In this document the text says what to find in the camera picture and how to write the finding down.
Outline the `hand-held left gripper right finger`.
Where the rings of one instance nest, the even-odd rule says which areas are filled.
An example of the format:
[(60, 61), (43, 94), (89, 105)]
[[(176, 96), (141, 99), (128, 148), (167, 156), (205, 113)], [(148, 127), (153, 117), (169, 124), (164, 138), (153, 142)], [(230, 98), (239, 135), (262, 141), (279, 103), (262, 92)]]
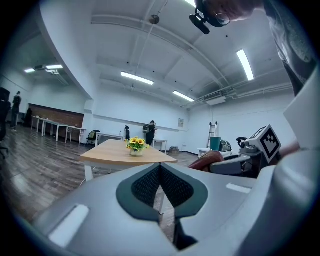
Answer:
[(242, 247), (267, 199), (268, 167), (250, 179), (163, 163), (160, 185), (175, 214), (174, 244), (160, 256), (253, 254)]

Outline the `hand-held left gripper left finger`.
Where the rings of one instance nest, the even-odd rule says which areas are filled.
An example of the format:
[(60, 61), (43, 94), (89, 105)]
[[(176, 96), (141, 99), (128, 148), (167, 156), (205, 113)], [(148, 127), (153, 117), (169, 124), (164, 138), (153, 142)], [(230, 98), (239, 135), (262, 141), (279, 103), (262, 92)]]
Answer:
[(95, 178), (57, 200), (33, 222), (60, 255), (175, 256), (153, 207), (160, 165)]

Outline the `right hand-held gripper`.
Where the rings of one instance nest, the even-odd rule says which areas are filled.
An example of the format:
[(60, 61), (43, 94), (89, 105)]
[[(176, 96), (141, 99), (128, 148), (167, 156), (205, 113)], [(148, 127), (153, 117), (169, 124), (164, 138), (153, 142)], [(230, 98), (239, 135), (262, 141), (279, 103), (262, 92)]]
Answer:
[(282, 146), (271, 125), (261, 127), (249, 138), (238, 137), (236, 141), (240, 154), (212, 163), (211, 173), (241, 173), (241, 177), (257, 178), (260, 171), (277, 158)]

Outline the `sunflower bouquet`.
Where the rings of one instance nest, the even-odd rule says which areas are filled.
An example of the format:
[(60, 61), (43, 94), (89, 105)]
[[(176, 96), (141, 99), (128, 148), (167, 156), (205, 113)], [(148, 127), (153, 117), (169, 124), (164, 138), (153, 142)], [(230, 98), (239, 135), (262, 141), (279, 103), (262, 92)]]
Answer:
[(129, 154), (133, 157), (142, 157), (144, 150), (150, 147), (143, 138), (138, 138), (137, 136), (124, 141), (126, 148), (130, 150)]

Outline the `person's right forearm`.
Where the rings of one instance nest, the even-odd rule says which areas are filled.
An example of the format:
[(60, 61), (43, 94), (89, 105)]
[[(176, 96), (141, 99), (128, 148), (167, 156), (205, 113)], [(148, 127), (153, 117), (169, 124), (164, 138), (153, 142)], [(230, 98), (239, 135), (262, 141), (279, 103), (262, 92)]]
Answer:
[(298, 141), (294, 141), (291, 144), (281, 147), (281, 149), (278, 151), (278, 154), (275, 158), (275, 163), (278, 164), (284, 157), (293, 154), (301, 149)]

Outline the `green and white round device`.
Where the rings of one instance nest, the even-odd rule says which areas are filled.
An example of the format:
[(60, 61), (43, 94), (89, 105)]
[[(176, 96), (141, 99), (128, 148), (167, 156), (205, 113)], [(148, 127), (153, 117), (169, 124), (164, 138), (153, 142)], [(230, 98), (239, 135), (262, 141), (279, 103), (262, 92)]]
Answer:
[(232, 147), (231, 147), (231, 145), (230, 145), (230, 143), (228, 141), (221, 139), (218, 150), (220, 152), (231, 152), (232, 151)]

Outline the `white side table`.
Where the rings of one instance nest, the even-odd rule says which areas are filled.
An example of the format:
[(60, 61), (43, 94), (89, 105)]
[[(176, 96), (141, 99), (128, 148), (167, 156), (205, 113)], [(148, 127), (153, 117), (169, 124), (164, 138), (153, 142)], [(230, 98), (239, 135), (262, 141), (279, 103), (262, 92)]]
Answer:
[[(209, 151), (211, 151), (209, 148), (199, 148), (198, 149), (198, 158), (201, 158), (203, 155), (205, 155), (206, 153), (208, 153)], [(226, 158), (229, 157), (231, 155), (234, 155), (233, 151), (220, 151), (220, 154)]]

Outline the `grey metal ladder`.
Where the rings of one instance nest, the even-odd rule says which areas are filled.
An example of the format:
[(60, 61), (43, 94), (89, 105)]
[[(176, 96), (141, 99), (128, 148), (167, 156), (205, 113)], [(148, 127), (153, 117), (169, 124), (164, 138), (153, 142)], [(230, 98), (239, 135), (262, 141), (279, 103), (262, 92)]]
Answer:
[(211, 144), (211, 138), (218, 137), (218, 122), (215, 123), (209, 123), (209, 133), (208, 133), (208, 139), (206, 143), (206, 147), (210, 148)]

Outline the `wooden table with white legs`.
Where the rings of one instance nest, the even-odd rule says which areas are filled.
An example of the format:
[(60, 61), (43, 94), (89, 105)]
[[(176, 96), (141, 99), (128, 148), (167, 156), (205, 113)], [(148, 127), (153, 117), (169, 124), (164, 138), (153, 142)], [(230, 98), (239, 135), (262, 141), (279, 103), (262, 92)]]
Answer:
[(159, 187), (165, 187), (165, 171), (177, 160), (154, 148), (145, 149), (143, 156), (131, 156), (125, 142), (112, 139), (82, 154), (80, 160), (86, 183), (50, 213), (71, 212), (83, 217), (86, 227), (111, 227), (121, 220), (126, 224), (159, 223), (168, 196), (163, 195), (158, 211), (155, 196)]

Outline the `white ceiling air conditioner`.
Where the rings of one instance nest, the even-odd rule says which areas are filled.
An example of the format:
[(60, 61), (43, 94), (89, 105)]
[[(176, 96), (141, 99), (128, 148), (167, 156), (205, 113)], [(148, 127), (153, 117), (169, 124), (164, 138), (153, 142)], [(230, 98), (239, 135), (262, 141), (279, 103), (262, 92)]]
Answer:
[(203, 97), (203, 100), (210, 106), (222, 104), (226, 102), (226, 97), (222, 93), (214, 92)]

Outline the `white rectangular table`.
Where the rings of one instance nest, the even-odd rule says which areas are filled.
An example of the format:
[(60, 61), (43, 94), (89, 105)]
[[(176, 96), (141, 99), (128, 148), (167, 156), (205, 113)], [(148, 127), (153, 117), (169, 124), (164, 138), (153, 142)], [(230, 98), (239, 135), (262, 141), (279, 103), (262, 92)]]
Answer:
[(59, 141), (59, 130), (60, 128), (66, 128), (66, 131), (68, 130), (68, 125), (67, 124), (62, 124), (59, 122), (55, 122), (49, 119), (43, 119), (42, 120), (42, 129), (41, 129), (41, 136), (44, 137), (46, 134), (46, 130), (47, 130), (47, 125), (50, 125), (50, 136), (54, 136), (54, 127), (55, 127), (55, 141), (58, 142)]
[(44, 118), (39, 116), (32, 116), (31, 118), (31, 129), (35, 128), (36, 132), (41, 132), (44, 135), (46, 132), (46, 121)]
[(113, 134), (97, 132), (96, 133), (96, 141), (95, 141), (95, 146), (96, 147), (99, 145), (99, 137), (107, 137), (109, 139), (117, 139), (117, 140), (120, 140), (120, 141), (124, 140), (124, 137), (122, 135), (113, 135)]
[(167, 153), (167, 140), (161, 140), (161, 139), (154, 139), (152, 142), (152, 147), (155, 147), (155, 143), (161, 143), (161, 152)]
[(67, 125), (66, 126), (66, 131), (65, 131), (65, 143), (67, 143), (68, 141), (71, 142), (72, 141), (72, 132), (73, 131), (78, 131), (79, 132), (79, 136), (78, 136), (78, 147), (80, 147), (80, 145), (84, 145), (82, 141), (83, 136), (85, 135), (85, 128), (82, 127), (76, 127), (76, 126), (71, 126), (71, 125)]

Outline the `black chair with yellow backrest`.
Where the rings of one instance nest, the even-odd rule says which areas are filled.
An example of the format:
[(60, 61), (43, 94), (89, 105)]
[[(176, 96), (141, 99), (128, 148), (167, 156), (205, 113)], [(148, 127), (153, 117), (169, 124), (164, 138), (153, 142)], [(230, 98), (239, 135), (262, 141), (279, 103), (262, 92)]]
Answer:
[(88, 137), (87, 137), (87, 142), (86, 142), (86, 144), (88, 144), (88, 143), (90, 143), (90, 144), (92, 144), (92, 143), (97, 143), (98, 141), (97, 141), (97, 133), (99, 133), (100, 131), (99, 130), (92, 130), (90, 133), (89, 133), (89, 135), (88, 135)]

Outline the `person's dark printed t-shirt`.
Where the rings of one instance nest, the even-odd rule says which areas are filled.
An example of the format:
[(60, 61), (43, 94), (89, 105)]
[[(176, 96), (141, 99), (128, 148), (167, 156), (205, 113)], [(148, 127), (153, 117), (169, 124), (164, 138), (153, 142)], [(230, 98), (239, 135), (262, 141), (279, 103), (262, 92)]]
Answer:
[(318, 57), (307, 33), (279, 0), (263, 0), (278, 55), (297, 96), (318, 65)]

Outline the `person's glasses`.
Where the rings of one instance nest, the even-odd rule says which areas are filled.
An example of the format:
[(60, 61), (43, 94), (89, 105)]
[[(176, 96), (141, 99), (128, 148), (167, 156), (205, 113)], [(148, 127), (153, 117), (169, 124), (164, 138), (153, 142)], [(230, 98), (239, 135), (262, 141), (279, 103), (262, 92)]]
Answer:
[(222, 27), (227, 26), (231, 22), (230, 17), (225, 13), (217, 13), (215, 18)]

